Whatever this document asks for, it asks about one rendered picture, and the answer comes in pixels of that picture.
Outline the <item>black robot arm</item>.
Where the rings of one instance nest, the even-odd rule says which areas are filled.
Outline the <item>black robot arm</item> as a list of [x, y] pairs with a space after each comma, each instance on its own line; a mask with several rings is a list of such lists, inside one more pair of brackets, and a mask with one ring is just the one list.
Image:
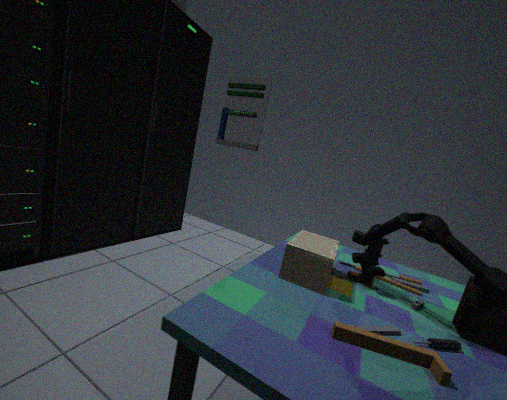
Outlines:
[[[410, 221], [422, 222], [415, 228], [409, 224]], [[507, 307], [507, 274], [499, 268], [488, 266], [461, 244], [451, 235], [446, 222], [437, 215], [404, 212], [382, 225], [373, 225], [367, 234], [355, 230], [352, 241], [363, 246], [369, 245], [368, 249], [381, 253], [383, 244], [389, 244], [384, 236], [401, 228], [428, 242], [439, 244], [475, 275], [473, 284], [478, 287], [474, 292], [477, 306], [497, 312], [500, 307]]]

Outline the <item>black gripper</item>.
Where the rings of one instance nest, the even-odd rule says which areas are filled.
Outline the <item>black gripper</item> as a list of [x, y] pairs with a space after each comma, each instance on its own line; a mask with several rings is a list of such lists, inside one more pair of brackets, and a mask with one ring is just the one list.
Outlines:
[[362, 274], [366, 275], [365, 283], [369, 283], [375, 276], [384, 278], [385, 272], [380, 267], [376, 267], [379, 265], [378, 260], [379, 257], [381, 258], [380, 253], [374, 252], [370, 249], [365, 249], [365, 251], [367, 251], [367, 254], [370, 256], [368, 265], [360, 263], [362, 266]]

